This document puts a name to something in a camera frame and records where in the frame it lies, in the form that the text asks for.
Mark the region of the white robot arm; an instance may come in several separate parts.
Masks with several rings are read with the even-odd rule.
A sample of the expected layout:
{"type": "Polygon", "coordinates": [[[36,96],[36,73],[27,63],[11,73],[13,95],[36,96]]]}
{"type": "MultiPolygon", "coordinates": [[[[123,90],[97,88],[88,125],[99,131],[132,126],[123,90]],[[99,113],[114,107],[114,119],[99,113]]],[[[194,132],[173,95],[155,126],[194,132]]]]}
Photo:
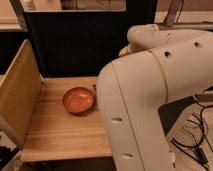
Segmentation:
{"type": "Polygon", "coordinates": [[[117,171],[175,171],[159,108],[213,85],[213,32],[128,30],[126,55],[108,63],[97,101],[117,171]]]}

